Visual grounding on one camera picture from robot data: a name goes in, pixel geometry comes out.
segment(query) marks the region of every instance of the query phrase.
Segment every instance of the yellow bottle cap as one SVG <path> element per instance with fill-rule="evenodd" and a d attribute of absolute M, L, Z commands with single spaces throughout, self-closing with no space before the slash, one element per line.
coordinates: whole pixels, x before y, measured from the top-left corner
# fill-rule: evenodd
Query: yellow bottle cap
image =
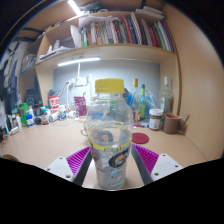
<path fill-rule="evenodd" d="M 96 93 L 123 93 L 123 79 L 98 79 L 95 82 Z"/>

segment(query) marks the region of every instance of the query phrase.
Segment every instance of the book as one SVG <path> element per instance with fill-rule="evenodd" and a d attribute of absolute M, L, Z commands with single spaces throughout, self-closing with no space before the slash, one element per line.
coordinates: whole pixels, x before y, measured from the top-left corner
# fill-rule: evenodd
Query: book
<path fill-rule="evenodd" d="M 151 37 L 150 37 L 150 34 L 149 34 L 149 29 L 148 29 L 148 27 L 147 27 L 146 22 L 145 22 L 144 19 L 141 19 L 141 24 L 142 24 L 142 26 L 144 28 L 148 45 L 149 46 L 152 46 L 152 40 L 151 40 Z"/>
<path fill-rule="evenodd" d="M 82 47 L 84 47 L 84 33 L 83 33 L 83 28 L 81 28 L 81 44 L 82 44 Z"/>
<path fill-rule="evenodd" d="M 106 42 L 105 42 L 105 38 L 104 38 L 104 32 L 103 32 L 102 23 L 98 22 L 98 26 L 99 26 L 99 29 L 100 29 L 100 36 L 101 36 L 102 44 L 105 44 Z"/>
<path fill-rule="evenodd" d="M 121 20 L 121 24 L 122 24 L 122 26 L 123 26 L 125 39 L 126 39 L 127 43 L 130 43 L 130 39 L 129 39 L 129 35 L 128 35 L 128 31 L 127 31 L 127 27 L 126 27 L 126 25 L 125 25 L 124 20 Z"/>
<path fill-rule="evenodd" d="M 134 31 L 134 28 L 133 28 L 133 26 L 132 26 L 132 22 L 131 22 L 131 20 L 128 18 L 128 16 L 126 16 L 126 20 L 127 20 L 127 23 L 128 23 L 129 29 L 130 29 L 130 32 L 131 32 L 131 36 L 132 36 L 133 43 L 134 43 L 134 44 L 138 44 L 138 43 L 137 43 L 137 40 L 136 40 L 136 36 L 135 36 L 135 31 Z"/>
<path fill-rule="evenodd" d="M 131 31 L 130 31 L 130 27 L 129 27 L 129 25 L 128 25 L 127 19 L 126 19 L 125 16 L 123 16 L 122 19 L 123 19 L 123 21 L 124 21 L 126 30 L 127 30 L 127 32 L 128 32 L 128 37 L 129 37 L 130 44 L 133 44 L 133 39 L 132 39 L 132 35 L 131 35 Z"/>
<path fill-rule="evenodd" d="M 142 35 L 142 44 L 143 45 L 148 45 L 148 42 L 147 42 L 147 38 L 146 38 L 146 34 L 145 34 L 145 31 L 144 31 L 143 25 L 140 24 L 139 25 L 139 28 L 140 28 L 140 32 L 141 32 L 141 35 Z"/>
<path fill-rule="evenodd" d="M 116 38 L 116 43 L 119 44 L 119 40 L 118 40 L 118 36 L 117 36 L 117 29 L 116 29 L 114 21 L 112 22 L 112 24 L 113 24 L 113 27 L 114 27 L 114 35 L 115 35 L 115 38 Z"/>
<path fill-rule="evenodd" d="M 158 37 L 158 39 L 159 39 L 160 47 L 161 47 L 162 49 L 166 50 L 166 47 L 165 47 L 165 45 L 164 45 L 163 38 L 162 38 L 162 36 L 161 36 L 161 33 L 160 33 L 160 31 L 159 31 L 159 28 L 158 28 L 156 22 L 154 22 L 154 28 L 155 28 L 156 35 L 157 35 L 157 37 Z"/>
<path fill-rule="evenodd" d="M 91 38 L 91 27 L 90 27 L 90 24 L 86 25 L 86 31 L 87 31 L 88 43 L 89 43 L 89 46 L 91 46 L 92 45 L 92 38 Z"/>
<path fill-rule="evenodd" d="M 138 21 L 135 17 L 134 12 L 131 12 L 131 20 L 132 20 L 132 24 L 133 24 L 133 27 L 134 27 L 134 30 L 135 30 L 135 35 L 136 35 L 136 38 L 137 38 L 137 42 L 138 42 L 138 44 L 142 44 L 142 36 L 141 36 Z"/>
<path fill-rule="evenodd" d="M 107 37 L 107 28 L 106 28 L 105 21 L 102 22 L 102 27 L 103 27 L 103 32 L 104 32 L 105 44 L 109 44 L 108 37 Z"/>
<path fill-rule="evenodd" d="M 168 39 L 167 39 L 167 37 L 166 37 L 165 31 L 164 31 L 164 29 L 163 29 L 163 27 L 162 27 L 162 25 L 161 25 L 161 23 L 160 23 L 159 20 L 158 20 L 158 22 L 157 22 L 157 25 L 158 25 L 158 28 L 159 28 L 159 30 L 160 30 L 160 33 L 162 34 L 162 37 L 163 37 L 163 40 L 164 40 L 166 49 L 167 49 L 168 51 L 171 51 L 170 45 L 169 45 L 169 43 L 168 43 L 169 41 L 168 41 Z"/>
<path fill-rule="evenodd" d="M 143 10 L 143 9 L 136 9 L 135 12 L 145 14 L 145 15 L 149 15 L 149 16 L 155 17 L 157 19 L 163 19 L 164 18 L 164 16 L 162 16 L 160 14 L 157 14 L 157 13 L 151 12 L 151 11 L 146 11 L 146 10 Z"/>
<path fill-rule="evenodd" d="M 156 31 L 155 31 L 155 28 L 154 28 L 154 27 L 152 27 L 152 31 L 153 31 L 154 37 L 155 37 L 155 39 L 156 39 L 156 44 L 157 44 L 157 46 L 158 46 L 159 48 L 161 48 L 161 46 L 160 46 L 160 42 L 159 42 L 159 38 L 158 38 L 158 36 L 157 36 L 157 34 L 156 34 Z"/>
<path fill-rule="evenodd" d="M 90 23 L 90 27 L 91 27 L 92 45 L 96 45 L 96 27 L 95 27 L 95 23 L 94 22 Z"/>
<path fill-rule="evenodd" d="M 119 21 L 118 20 L 115 20 L 114 21 L 114 24 L 115 24 L 116 31 L 117 31 L 118 41 L 119 41 L 119 43 L 123 43 L 122 36 L 121 36 L 121 30 L 120 30 Z"/>
<path fill-rule="evenodd" d="M 101 40 L 101 36 L 100 36 L 100 28 L 99 28 L 98 23 L 95 23 L 95 27 L 96 27 L 96 41 L 97 41 L 97 44 L 100 45 L 100 44 L 102 44 L 102 40 Z"/>
<path fill-rule="evenodd" d="M 171 47 L 171 51 L 174 52 L 174 47 L 173 47 L 173 44 L 172 44 L 172 41 L 171 41 L 171 37 L 170 37 L 170 35 L 169 35 L 169 32 L 168 32 L 168 30 L 167 30 L 167 27 L 166 27 L 165 23 L 164 23 L 162 20 L 161 20 L 160 22 L 161 22 L 161 24 L 162 24 L 162 26 L 163 26 L 163 28 L 164 28 L 164 30 L 165 30 L 165 33 L 166 33 L 166 35 L 167 35 L 168 40 L 169 40 L 170 47 Z"/>
<path fill-rule="evenodd" d="M 126 40 L 126 37 L 125 37 L 124 28 L 123 28 L 123 25 L 122 25 L 121 21 L 119 21 L 119 28 L 120 28 L 120 31 L 121 31 L 122 43 L 126 44 L 127 40 Z"/>
<path fill-rule="evenodd" d="M 160 11 L 158 9 L 154 9 L 154 8 L 148 7 L 148 6 L 144 6 L 143 10 L 150 11 L 150 12 L 155 12 L 155 13 L 160 14 L 160 15 L 163 14 L 162 11 Z"/>
<path fill-rule="evenodd" d="M 159 46 L 157 45 L 156 38 L 155 38 L 155 36 L 154 36 L 154 34 L 153 34 L 152 27 L 148 26 L 148 30 L 149 30 L 149 35 L 150 35 L 151 40 L 152 40 L 152 46 L 153 46 L 153 47 L 159 47 Z"/>
<path fill-rule="evenodd" d="M 87 47 L 88 46 L 88 43 L 87 43 L 87 34 L 86 34 L 86 27 L 84 26 L 83 27 L 83 36 L 84 36 L 84 47 Z"/>
<path fill-rule="evenodd" d="M 110 23 L 109 23 L 109 21 L 105 21 L 105 24 L 106 24 L 106 29 L 107 29 L 108 42 L 110 44 L 113 44 L 114 40 L 113 40 L 113 34 L 112 34 L 112 31 L 111 31 Z"/>
<path fill-rule="evenodd" d="M 114 41 L 114 43 L 116 44 L 116 43 L 117 43 L 117 39 L 116 39 L 116 37 L 115 37 L 114 24 L 113 24 L 112 21 L 110 21 L 109 23 L 110 23 L 111 32 L 112 32 L 112 35 L 113 35 L 113 41 Z"/>

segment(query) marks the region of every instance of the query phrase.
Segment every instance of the plastic bottle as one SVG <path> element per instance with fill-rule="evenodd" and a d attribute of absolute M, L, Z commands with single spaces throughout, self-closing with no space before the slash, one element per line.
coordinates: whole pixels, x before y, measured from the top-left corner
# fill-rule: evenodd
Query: plastic bottle
<path fill-rule="evenodd" d="M 48 120 L 49 120 L 49 117 L 51 115 L 51 111 L 49 109 L 49 106 L 48 105 L 45 105 L 45 108 L 46 108 L 46 112 L 47 112 L 47 117 L 48 117 Z"/>
<path fill-rule="evenodd" d="M 33 105 L 34 123 L 41 124 L 41 108 L 39 104 Z"/>
<path fill-rule="evenodd" d="M 133 79 L 133 93 L 131 97 L 130 107 L 132 109 L 134 122 L 140 121 L 140 111 L 138 108 L 139 96 L 138 96 L 138 79 Z"/>
<path fill-rule="evenodd" d="M 138 102 L 138 109 L 140 111 L 140 121 L 145 119 L 145 108 L 146 108 L 146 103 L 145 103 L 145 85 L 142 84 L 141 88 L 141 97 Z"/>
<path fill-rule="evenodd" d="M 41 109 L 41 124 L 49 124 L 46 108 Z"/>
<path fill-rule="evenodd" d="M 20 118 L 19 114 L 16 114 L 16 121 L 17 121 L 19 129 L 21 129 L 22 128 L 22 122 L 21 122 L 21 118 Z"/>
<path fill-rule="evenodd" d="M 28 113 L 29 113 L 30 115 L 32 115 L 32 118 L 34 118 L 34 113 L 33 113 L 33 109 L 32 109 L 32 107 L 29 107 L 29 108 L 28 108 Z"/>
<path fill-rule="evenodd" d="M 34 121 L 33 121 L 33 117 L 31 114 L 26 115 L 26 122 L 27 122 L 28 127 L 34 126 Z"/>
<path fill-rule="evenodd" d="M 12 115 L 12 123 L 13 123 L 13 127 L 14 128 L 15 127 L 18 127 L 18 123 L 17 123 L 16 115 L 15 114 Z"/>
<path fill-rule="evenodd" d="M 59 120 L 65 120 L 66 119 L 66 110 L 65 110 L 64 105 L 59 106 L 58 113 L 59 113 L 59 115 L 58 115 Z"/>
<path fill-rule="evenodd" d="M 122 79 L 96 80 L 95 89 L 97 99 L 90 105 L 86 116 L 90 150 L 99 186 L 107 190 L 118 189 L 125 181 L 133 115 L 122 98 Z"/>

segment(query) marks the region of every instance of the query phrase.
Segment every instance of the lamp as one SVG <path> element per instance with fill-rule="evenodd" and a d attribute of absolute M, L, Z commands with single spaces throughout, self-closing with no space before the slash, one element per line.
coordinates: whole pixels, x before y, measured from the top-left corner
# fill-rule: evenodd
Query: lamp
<path fill-rule="evenodd" d="M 75 64 L 75 63 L 81 63 L 81 62 L 89 62 L 89 61 L 99 61 L 100 57 L 94 57 L 94 58 L 81 58 L 81 59 L 77 59 L 77 60 L 71 60 L 71 61 L 66 61 L 66 62 L 62 62 L 59 63 L 58 66 L 65 66 L 65 65 L 70 65 L 70 64 Z"/>

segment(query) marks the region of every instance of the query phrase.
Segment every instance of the box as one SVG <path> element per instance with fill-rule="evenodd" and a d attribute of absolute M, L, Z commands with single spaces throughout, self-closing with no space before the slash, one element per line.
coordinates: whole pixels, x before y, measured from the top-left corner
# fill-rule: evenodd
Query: box
<path fill-rule="evenodd" d="M 31 68 L 35 65 L 36 62 L 36 55 L 29 54 L 23 58 L 23 65 L 22 65 L 22 72 L 25 72 L 28 68 Z"/>
<path fill-rule="evenodd" d="M 74 97 L 75 108 L 79 112 L 79 116 L 86 116 L 86 100 L 85 97 Z"/>

